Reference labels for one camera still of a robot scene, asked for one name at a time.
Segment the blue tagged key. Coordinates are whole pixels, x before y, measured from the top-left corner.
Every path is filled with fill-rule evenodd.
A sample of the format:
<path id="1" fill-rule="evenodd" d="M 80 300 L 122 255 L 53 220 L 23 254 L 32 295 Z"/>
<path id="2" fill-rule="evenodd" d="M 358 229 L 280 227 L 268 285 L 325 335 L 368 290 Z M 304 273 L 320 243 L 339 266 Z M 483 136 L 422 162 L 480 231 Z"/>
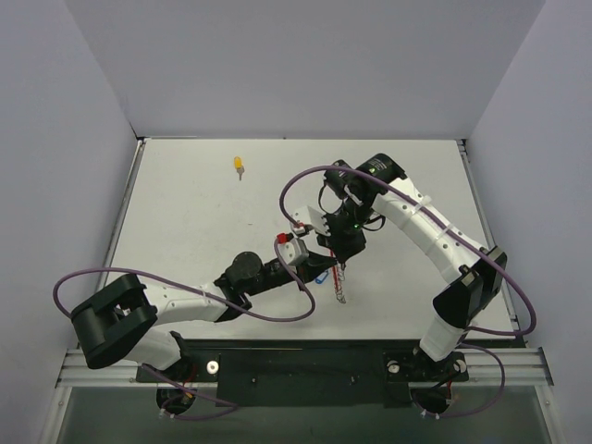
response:
<path id="1" fill-rule="evenodd" d="M 318 284 L 318 285 L 321 285 L 321 284 L 323 284 L 323 283 L 325 282 L 325 280 L 327 279 L 327 277 L 328 277 L 328 272 L 327 272 L 327 271 L 325 271 L 325 272 L 323 272 L 322 274 L 320 274 L 320 275 L 319 275 L 319 276 L 318 276 L 318 277 L 317 277 L 317 278 L 314 280 L 314 282 L 315 282 L 316 284 Z"/>

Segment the red handled keyring holder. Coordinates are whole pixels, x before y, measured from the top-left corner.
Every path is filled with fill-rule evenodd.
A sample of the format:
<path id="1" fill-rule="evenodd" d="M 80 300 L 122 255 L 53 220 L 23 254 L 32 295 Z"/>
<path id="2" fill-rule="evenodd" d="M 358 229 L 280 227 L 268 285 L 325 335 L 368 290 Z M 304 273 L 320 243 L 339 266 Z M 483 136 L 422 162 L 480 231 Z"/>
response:
<path id="1" fill-rule="evenodd" d="M 339 303 L 345 304 L 347 302 L 344 290 L 345 265 L 336 262 L 335 265 L 331 268 L 331 271 L 336 299 Z"/>

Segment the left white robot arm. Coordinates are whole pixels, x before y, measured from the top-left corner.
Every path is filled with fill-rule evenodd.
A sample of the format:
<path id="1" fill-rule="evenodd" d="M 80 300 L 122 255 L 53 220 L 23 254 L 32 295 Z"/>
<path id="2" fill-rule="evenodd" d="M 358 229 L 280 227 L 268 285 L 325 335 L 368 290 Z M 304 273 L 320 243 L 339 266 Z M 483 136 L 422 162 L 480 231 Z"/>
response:
<path id="1" fill-rule="evenodd" d="M 181 380 L 190 370 L 181 336 L 162 326 L 189 321 L 224 323 L 252 311 L 250 297 L 299 278 L 313 281 L 336 259 L 309 253 L 298 265 L 283 266 L 277 258 L 264 263 L 253 252 L 238 254 L 214 282 L 199 289 L 157 284 L 126 273 L 75 307 L 70 321 L 91 369 L 120 360 L 149 364 L 167 379 Z"/>

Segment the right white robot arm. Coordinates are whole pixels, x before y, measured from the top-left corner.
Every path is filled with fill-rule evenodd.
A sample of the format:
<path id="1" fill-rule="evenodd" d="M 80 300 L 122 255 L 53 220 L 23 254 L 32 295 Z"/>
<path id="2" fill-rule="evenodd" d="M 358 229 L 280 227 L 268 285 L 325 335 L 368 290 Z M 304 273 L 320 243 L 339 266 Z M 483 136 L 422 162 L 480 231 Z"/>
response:
<path id="1" fill-rule="evenodd" d="M 376 154 L 357 168 L 338 160 L 325 172 L 324 184 L 341 205 L 320 215 L 315 226 L 319 241 L 339 262 L 364 248 L 364 225 L 377 217 L 405 234 L 444 279 L 444 290 L 432 301 L 434 318 L 413 355 L 419 376 L 437 376 L 475 318 L 500 293 L 505 252 L 464 236 L 386 154 Z"/>

